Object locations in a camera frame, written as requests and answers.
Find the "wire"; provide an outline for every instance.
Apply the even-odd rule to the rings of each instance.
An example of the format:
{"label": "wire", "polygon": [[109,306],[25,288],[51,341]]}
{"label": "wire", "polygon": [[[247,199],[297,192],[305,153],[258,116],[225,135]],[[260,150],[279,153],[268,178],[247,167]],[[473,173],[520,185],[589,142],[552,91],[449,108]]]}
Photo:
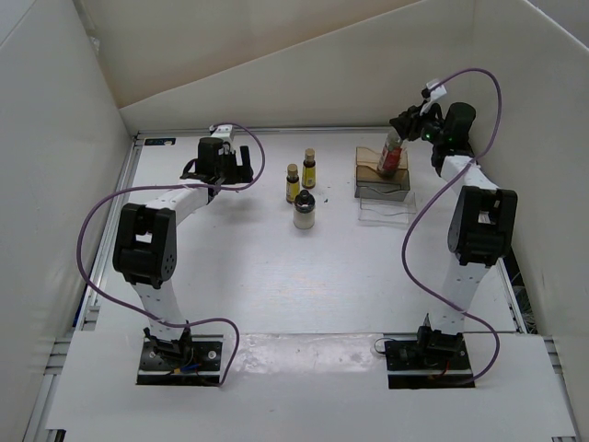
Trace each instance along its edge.
{"label": "wire", "polygon": [[179,369],[182,370],[183,368],[187,367],[190,363],[194,362],[194,347],[191,348],[191,357],[189,358],[188,362],[181,366]]}
{"label": "wire", "polygon": [[232,124],[240,129],[242,129],[243,131],[247,132],[255,140],[255,142],[258,144],[258,147],[260,148],[260,154],[261,154],[260,171],[258,172],[258,174],[254,177],[254,179],[250,183],[246,184],[245,186],[240,186],[240,187],[215,186],[215,185],[204,184],[204,183],[203,184],[193,183],[193,184],[173,184],[173,185],[165,185],[165,186],[138,186],[138,187],[129,187],[127,189],[121,189],[119,191],[111,193],[108,196],[105,196],[100,201],[98,201],[94,205],[94,207],[92,207],[90,209],[90,211],[88,212],[88,215],[86,216],[86,219],[82,223],[82,227],[80,228],[80,233],[77,237],[77,244],[75,247],[75,261],[77,264],[77,270],[82,275],[82,278],[84,279],[86,284],[90,288],[92,288],[92,290],[94,290],[99,295],[103,296],[108,301],[114,302],[115,304],[118,304],[122,307],[136,311],[137,313],[146,316],[150,320],[154,320],[154,321],[156,321],[166,327],[169,327],[171,329],[186,329],[186,328],[190,328],[190,327],[196,327],[198,325],[209,324],[211,322],[223,322],[225,324],[230,325],[236,333],[236,344],[233,349],[233,352],[231,353],[231,356],[229,357],[229,361],[227,362],[227,367],[225,368],[225,372],[223,373],[221,380],[219,381],[218,384],[215,384],[215,385],[218,385],[219,387],[225,383],[225,380],[227,378],[227,374],[229,373],[229,368],[231,367],[231,364],[233,364],[233,360],[235,359],[236,354],[237,354],[237,349],[239,348],[239,329],[237,328],[237,325],[232,320],[229,320],[227,318],[210,318],[207,320],[196,320],[194,322],[189,322],[189,323],[184,323],[184,324],[174,324],[171,322],[166,322],[164,320],[161,320],[156,315],[154,315],[146,310],[143,310],[142,308],[138,308],[138,307],[134,306],[133,304],[129,304],[125,301],[121,301],[120,299],[109,295],[104,290],[100,289],[96,284],[94,284],[94,282],[92,282],[92,280],[90,279],[90,276],[88,275],[86,269],[84,268],[84,263],[82,261],[82,245],[84,244],[84,235],[86,234],[88,224],[90,223],[92,216],[94,216],[94,214],[97,212],[97,210],[100,207],[102,207],[105,203],[112,200],[113,198],[116,198],[117,196],[124,195],[125,193],[139,192],[139,191],[170,191],[170,190],[186,189],[186,188],[215,189],[218,192],[219,191],[239,192],[239,191],[244,191],[246,189],[249,189],[256,182],[258,182],[262,172],[264,171],[264,168],[266,167],[266,153],[264,152],[264,148],[261,145],[260,139],[254,133],[252,133],[250,131],[250,129],[248,129],[247,127],[242,126],[241,124],[238,124],[236,122],[219,122],[218,124],[214,125],[213,127],[217,127],[222,124]]}
{"label": "wire", "polygon": [[432,376],[431,379],[437,380],[439,378],[442,378],[448,372],[449,369],[450,369],[450,361],[446,361],[444,371],[442,371],[442,373],[440,373],[439,375]]}
{"label": "wire", "polygon": [[522,274],[521,270],[515,274],[515,276],[511,279],[511,281],[509,283],[512,285],[514,283],[515,279],[517,279],[517,276],[519,276],[520,274]]}
{"label": "wire", "polygon": [[483,158],[485,155],[487,155],[489,153],[489,151],[491,150],[491,148],[493,146],[493,143],[495,142],[495,137],[497,136],[497,131],[499,130],[499,124],[501,122],[501,116],[502,116],[502,93],[501,93],[501,87],[499,86],[499,81],[497,80],[497,77],[494,74],[492,74],[487,69],[482,69],[479,67],[470,67],[468,69],[463,69],[461,71],[458,71],[458,72],[452,74],[448,78],[445,78],[444,80],[440,81],[438,84],[431,87],[429,90],[430,90],[430,92],[432,92],[434,89],[444,85],[445,83],[456,78],[457,76],[461,76],[462,74],[469,73],[469,72],[479,72],[481,74],[484,74],[485,76],[488,76],[491,79],[491,81],[493,82],[493,85],[495,86],[495,89],[497,91],[497,117],[495,119],[495,126],[493,127],[491,139],[489,140],[489,143],[487,144],[485,149],[480,154],[478,154],[474,158],[472,158],[468,162],[468,164],[462,170],[460,170],[460,172],[458,172],[456,174],[456,176],[453,179],[451,179],[444,187],[442,187],[442,189],[440,189],[438,191],[438,193],[436,195],[434,195],[433,198],[417,214],[417,216],[415,217],[415,219],[411,223],[409,229],[407,230],[407,234],[405,235],[405,238],[403,239],[403,245],[401,247],[401,261],[403,263],[403,269],[405,269],[405,273],[410,278],[410,280],[413,281],[413,283],[415,283],[416,286],[418,286],[421,290],[424,290],[426,293],[430,294],[431,296],[435,297],[439,301],[444,302],[447,306],[453,308],[456,311],[459,311],[465,317],[475,320],[476,322],[484,325],[487,329],[489,329],[489,331],[493,335],[493,338],[495,339],[495,350],[493,352],[493,355],[491,357],[491,361],[489,362],[489,364],[487,364],[487,366],[485,366],[477,375],[474,375],[472,378],[458,381],[455,383],[456,385],[462,385],[462,384],[474,382],[475,380],[480,379],[483,376],[485,376],[485,374],[487,374],[487,372],[495,364],[495,361],[497,360],[497,357],[499,356],[499,350],[501,348],[499,334],[497,333],[497,331],[495,331],[495,329],[493,329],[493,327],[486,320],[483,320],[482,318],[479,318],[471,313],[468,313],[467,311],[465,311],[461,307],[459,307],[457,304],[446,299],[442,295],[434,292],[430,287],[426,286],[424,283],[422,283],[420,280],[418,280],[417,277],[415,277],[415,275],[411,272],[411,270],[407,264],[407,246],[409,244],[409,239],[411,237],[411,234],[415,230],[415,227],[422,220],[423,216],[427,213],[427,211],[432,208],[433,204],[448,189],[450,189],[454,183],[456,183],[458,180],[460,180],[460,178],[462,178],[464,176],[464,174],[467,173],[470,166],[475,164],[477,162],[477,160]]}
{"label": "wire", "polygon": [[375,343],[374,343],[374,348],[375,348],[375,352],[377,352],[379,355],[386,355],[387,352],[381,352],[379,350],[376,349],[376,345],[381,342],[381,341],[396,341],[396,339],[393,338],[378,338]]}
{"label": "wire", "polygon": [[199,366],[199,364],[192,364],[191,366],[184,366],[183,368],[180,369],[180,372],[195,370],[196,368],[198,368],[198,366]]}

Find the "small bottle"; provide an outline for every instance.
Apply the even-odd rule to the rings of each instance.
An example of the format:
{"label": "small bottle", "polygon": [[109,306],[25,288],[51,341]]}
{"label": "small bottle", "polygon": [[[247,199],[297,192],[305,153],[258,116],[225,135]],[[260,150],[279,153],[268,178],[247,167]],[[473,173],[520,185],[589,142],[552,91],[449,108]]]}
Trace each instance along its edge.
{"label": "small bottle", "polygon": [[289,164],[286,169],[286,201],[292,203],[300,190],[298,168],[296,164]]}
{"label": "small bottle", "polygon": [[294,198],[293,223],[296,228],[306,230],[315,225],[315,198],[309,191],[301,191]]}
{"label": "small bottle", "polygon": [[392,129],[387,135],[376,171],[381,175],[393,175],[398,169],[402,153],[403,140],[397,130]]}
{"label": "small bottle", "polygon": [[305,161],[303,162],[303,187],[313,189],[315,183],[315,150],[307,149],[305,151]]}

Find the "red bottle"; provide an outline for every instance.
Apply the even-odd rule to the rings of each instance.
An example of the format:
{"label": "red bottle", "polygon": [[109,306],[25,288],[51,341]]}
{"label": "red bottle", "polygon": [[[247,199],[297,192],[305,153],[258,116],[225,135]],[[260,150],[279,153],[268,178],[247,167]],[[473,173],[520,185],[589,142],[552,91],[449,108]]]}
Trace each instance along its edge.
{"label": "red bottle", "polygon": [[391,130],[387,135],[383,153],[378,160],[376,171],[381,175],[392,175],[398,169],[398,164],[401,161],[401,153],[403,152],[403,140],[399,136],[397,130]]}

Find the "white enclosure panel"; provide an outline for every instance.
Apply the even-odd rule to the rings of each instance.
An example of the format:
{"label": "white enclosure panel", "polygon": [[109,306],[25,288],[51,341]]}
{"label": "white enclosure panel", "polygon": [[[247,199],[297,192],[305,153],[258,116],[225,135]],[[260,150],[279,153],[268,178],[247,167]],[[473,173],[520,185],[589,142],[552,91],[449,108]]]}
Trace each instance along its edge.
{"label": "white enclosure panel", "polygon": [[[353,197],[355,147],[378,149],[385,137],[262,135],[267,164],[260,181],[245,192],[222,192],[179,226],[172,281],[184,317],[224,316],[243,332],[415,333],[433,302],[401,267],[408,226],[360,222]],[[179,138],[174,146],[144,146],[133,185],[177,182],[198,141],[193,136]],[[236,137],[236,145],[243,144],[250,146],[253,168],[258,169],[257,147],[248,137]],[[285,201],[285,177],[286,166],[300,164],[308,147],[315,148],[317,158],[318,184],[311,191],[317,199],[316,224],[302,231],[293,225],[293,208]],[[411,185],[420,208],[444,185],[430,164],[431,152],[425,143],[409,149]],[[146,203],[159,193],[134,193],[131,201]],[[446,237],[455,205],[456,196],[448,192],[424,217],[409,246],[411,269],[436,290],[442,288],[452,259]],[[110,262],[103,281],[109,293],[141,305]],[[471,311],[497,330],[515,330],[497,268],[482,280]],[[97,331],[139,336],[146,325],[146,318],[102,302]],[[466,327],[487,330],[471,320]],[[207,325],[195,332],[226,330],[225,325]]]}
{"label": "white enclosure panel", "polygon": [[419,0],[78,0],[120,106]]}
{"label": "white enclosure panel", "polygon": [[34,0],[2,0],[0,2],[0,47],[33,3]]}
{"label": "white enclosure panel", "polygon": [[427,81],[470,64],[473,8],[471,0],[406,6],[157,94],[121,114],[131,134],[224,120],[264,127],[384,124],[418,102]]}
{"label": "white enclosure panel", "polygon": [[[475,65],[502,84],[503,123],[484,170],[519,194],[514,251],[538,328],[553,334],[582,436],[589,437],[589,52],[524,1],[479,0]],[[470,79],[488,139],[494,91]]]}
{"label": "white enclosure panel", "polygon": [[530,0],[543,12],[589,46],[589,2],[586,0]]}
{"label": "white enclosure panel", "polygon": [[113,189],[129,144],[71,1],[37,2],[0,48],[3,440],[21,440],[52,341],[72,325],[77,230]]}
{"label": "white enclosure panel", "polygon": [[[48,420],[66,442],[549,442],[574,436],[542,338],[502,336],[466,390],[389,390],[378,335],[247,335],[221,389],[134,385],[139,336],[78,331]],[[466,336],[475,371],[489,334]]]}

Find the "yellow label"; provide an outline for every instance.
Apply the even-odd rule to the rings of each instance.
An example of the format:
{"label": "yellow label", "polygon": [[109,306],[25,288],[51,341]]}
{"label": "yellow label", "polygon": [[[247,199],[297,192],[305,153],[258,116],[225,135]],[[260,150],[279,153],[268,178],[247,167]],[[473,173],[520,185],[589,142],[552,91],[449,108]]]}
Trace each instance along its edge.
{"label": "yellow label", "polygon": [[289,180],[286,181],[286,201],[292,203],[299,192],[300,183],[298,180],[296,182],[290,182]]}
{"label": "yellow label", "polygon": [[303,166],[303,187],[308,189],[315,187],[315,166],[312,168]]}

